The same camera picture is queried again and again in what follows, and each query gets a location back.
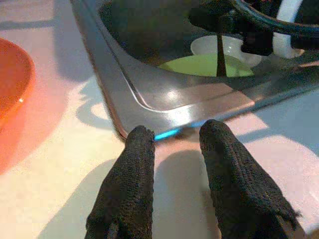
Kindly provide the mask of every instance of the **white bowl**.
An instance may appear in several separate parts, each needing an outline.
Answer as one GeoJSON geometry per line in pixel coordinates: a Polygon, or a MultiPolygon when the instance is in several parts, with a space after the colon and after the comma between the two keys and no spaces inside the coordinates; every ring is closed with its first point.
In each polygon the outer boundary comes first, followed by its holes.
{"type": "MultiPolygon", "coordinates": [[[[250,67],[257,66],[261,62],[262,56],[241,51],[242,40],[229,36],[222,36],[222,39],[225,55],[235,57],[250,67]]],[[[198,38],[191,43],[190,49],[194,55],[217,54],[217,36],[198,38]]]]}

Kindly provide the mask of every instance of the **orange plate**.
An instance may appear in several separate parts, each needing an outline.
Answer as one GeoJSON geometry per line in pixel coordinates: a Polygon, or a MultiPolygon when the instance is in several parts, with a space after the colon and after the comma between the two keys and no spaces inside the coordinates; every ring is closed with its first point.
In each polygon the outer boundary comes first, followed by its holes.
{"type": "Polygon", "coordinates": [[[0,38],[0,128],[25,102],[34,78],[30,56],[19,46],[0,38]]]}

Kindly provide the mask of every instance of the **black pipe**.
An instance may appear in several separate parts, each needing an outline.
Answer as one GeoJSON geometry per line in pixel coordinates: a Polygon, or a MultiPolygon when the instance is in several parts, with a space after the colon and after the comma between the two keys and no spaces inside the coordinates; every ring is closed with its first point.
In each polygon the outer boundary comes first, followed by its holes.
{"type": "Polygon", "coordinates": [[[286,35],[304,36],[309,38],[319,38],[318,24],[300,24],[277,20],[267,16],[253,7],[244,0],[229,0],[233,7],[240,12],[246,19],[256,25],[269,31],[278,32],[286,35]]]}
{"type": "Polygon", "coordinates": [[[225,55],[223,47],[223,38],[220,33],[217,34],[217,73],[218,77],[227,77],[226,75],[226,65],[225,65],[225,55]]]}

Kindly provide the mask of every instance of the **blue light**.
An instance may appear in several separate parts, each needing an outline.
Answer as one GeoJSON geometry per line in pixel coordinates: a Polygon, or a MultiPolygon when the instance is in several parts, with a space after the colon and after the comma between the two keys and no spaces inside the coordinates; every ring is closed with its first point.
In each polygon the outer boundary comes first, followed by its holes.
{"type": "Polygon", "coordinates": [[[181,131],[181,129],[177,128],[177,129],[173,129],[173,130],[170,130],[168,132],[165,132],[165,133],[161,133],[161,134],[155,136],[155,141],[158,141],[158,140],[161,140],[164,138],[168,138],[168,137],[172,137],[172,136],[178,134],[180,131],[181,131]]]}
{"type": "Polygon", "coordinates": [[[192,123],[190,127],[192,128],[202,127],[205,122],[206,122],[205,120],[200,122],[195,122],[195,123],[192,123]]]}

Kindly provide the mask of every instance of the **white countertop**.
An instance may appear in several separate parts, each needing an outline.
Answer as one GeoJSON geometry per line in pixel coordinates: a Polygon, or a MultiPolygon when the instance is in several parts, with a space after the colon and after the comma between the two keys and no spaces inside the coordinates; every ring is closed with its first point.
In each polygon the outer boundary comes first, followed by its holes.
{"type": "MultiPolygon", "coordinates": [[[[69,1],[5,0],[0,12],[0,37],[25,49],[36,68],[30,98],[0,132],[1,238],[83,238],[124,143],[105,111],[69,1]]],[[[318,119],[313,90],[227,123],[301,211],[308,234],[319,229],[318,119]]],[[[158,143],[153,238],[214,238],[209,194],[198,131],[158,143]]]]}

